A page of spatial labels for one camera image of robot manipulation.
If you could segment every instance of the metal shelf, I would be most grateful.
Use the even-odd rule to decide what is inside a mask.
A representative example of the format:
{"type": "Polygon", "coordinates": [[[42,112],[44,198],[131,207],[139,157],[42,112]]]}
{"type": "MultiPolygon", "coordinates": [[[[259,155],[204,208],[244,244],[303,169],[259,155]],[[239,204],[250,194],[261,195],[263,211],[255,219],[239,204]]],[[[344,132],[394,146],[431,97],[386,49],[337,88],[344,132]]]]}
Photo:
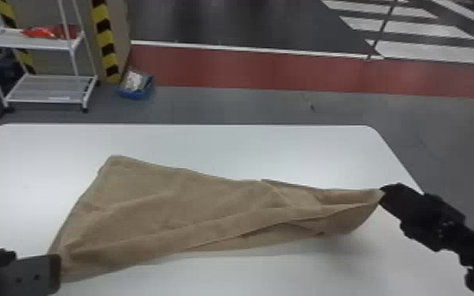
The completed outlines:
{"type": "MultiPolygon", "coordinates": [[[[63,0],[57,0],[61,14],[62,28],[66,36],[69,35],[69,25],[66,20],[63,0]]],[[[77,23],[81,31],[76,39],[42,39],[27,37],[22,34],[21,29],[6,28],[0,19],[0,47],[26,50],[60,50],[69,53],[74,76],[54,75],[30,75],[22,60],[20,66],[25,74],[13,86],[13,89],[5,95],[0,87],[0,99],[4,108],[9,112],[12,109],[10,102],[30,103],[68,103],[81,104],[81,110],[88,112],[88,99],[98,82],[95,71],[94,58],[92,57],[88,38],[85,38],[83,20],[77,8],[76,0],[72,0],[73,9],[77,23]],[[76,63],[76,49],[84,40],[88,61],[92,67],[92,76],[80,76],[76,63]]]]}
{"type": "Polygon", "coordinates": [[[75,50],[84,38],[80,31],[76,39],[32,38],[22,34],[21,29],[0,27],[0,47],[21,48],[26,50],[75,50]]]}
{"type": "Polygon", "coordinates": [[[97,76],[24,74],[7,94],[7,102],[66,103],[86,105],[97,76]]]}

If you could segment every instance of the table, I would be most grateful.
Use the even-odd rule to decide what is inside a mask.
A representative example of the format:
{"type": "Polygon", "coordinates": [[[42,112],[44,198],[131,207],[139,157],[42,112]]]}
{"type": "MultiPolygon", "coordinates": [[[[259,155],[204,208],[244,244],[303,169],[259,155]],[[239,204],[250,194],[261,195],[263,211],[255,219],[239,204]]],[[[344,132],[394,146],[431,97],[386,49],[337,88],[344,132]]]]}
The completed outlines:
{"type": "MultiPolygon", "coordinates": [[[[7,124],[0,127],[0,247],[45,253],[111,154],[233,179],[315,187],[402,182],[419,189],[364,126],[7,124]]],[[[450,252],[407,239],[378,208],[351,235],[182,253],[64,284],[60,295],[470,295],[450,252]]]]}

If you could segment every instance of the gray floor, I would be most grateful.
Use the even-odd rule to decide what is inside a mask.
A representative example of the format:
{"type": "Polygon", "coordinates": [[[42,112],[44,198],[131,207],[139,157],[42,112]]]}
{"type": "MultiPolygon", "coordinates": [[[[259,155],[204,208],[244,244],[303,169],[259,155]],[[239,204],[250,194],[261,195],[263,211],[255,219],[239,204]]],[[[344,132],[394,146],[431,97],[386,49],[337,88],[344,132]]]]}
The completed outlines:
{"type": "Polygon", "coordinates": [[[474,228],[474,99],[160,87],[151,101],[133,102],[101,87],[88,114],[52,108],[26,106],[1,124],[366,124],[385,138],[423,190],[441,194],[474,228]]]}

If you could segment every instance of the white wire shelf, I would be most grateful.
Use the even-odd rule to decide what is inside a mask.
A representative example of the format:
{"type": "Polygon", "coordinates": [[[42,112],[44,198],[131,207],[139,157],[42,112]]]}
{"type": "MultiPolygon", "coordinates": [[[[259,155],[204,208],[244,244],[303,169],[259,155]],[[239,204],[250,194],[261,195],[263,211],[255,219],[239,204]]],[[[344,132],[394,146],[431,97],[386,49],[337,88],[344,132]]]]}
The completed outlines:
{"type": "Polygon", "coordinates": [[[6,95],[8,102],[86,103],[97,76],[24,74],[6,95]]]}
{"type": "Polygon", "coordinates": [[[84,38],[80,31],[76,39],[32,38],[22,34],[21,29],[0,27],[0,47],[21,48],[26,50],[75,50],[84,38]]]}

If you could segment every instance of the floor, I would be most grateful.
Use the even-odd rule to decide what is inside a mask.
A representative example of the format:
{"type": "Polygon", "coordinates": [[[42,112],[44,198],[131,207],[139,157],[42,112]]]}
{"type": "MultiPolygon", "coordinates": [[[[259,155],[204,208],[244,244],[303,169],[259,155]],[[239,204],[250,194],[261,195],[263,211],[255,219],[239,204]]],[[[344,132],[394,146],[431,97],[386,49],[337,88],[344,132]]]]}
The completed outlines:
{"type": "Polygon", "coordinates": [[[134,40],[474,64],[474,6],[450,0],[146,0],[131,7],[134,40]]]}
{"type": "Polygon", "coordinates": [[[155,75],[162,86],[474,98],[474,6],[463,3],[132,0],[130,5],[131,65],[155,75]],[[390,21],[373,49],[392,3],[390,21]]]}
{"type": "Polygon", "coordinates": [[[425,191],[441,194],[474,227],[474,99],[200,87],[159,87],[146,102],[111,94],[99,88],[88,114],[28,106],[0,124],[366,124],[425,191]]]}

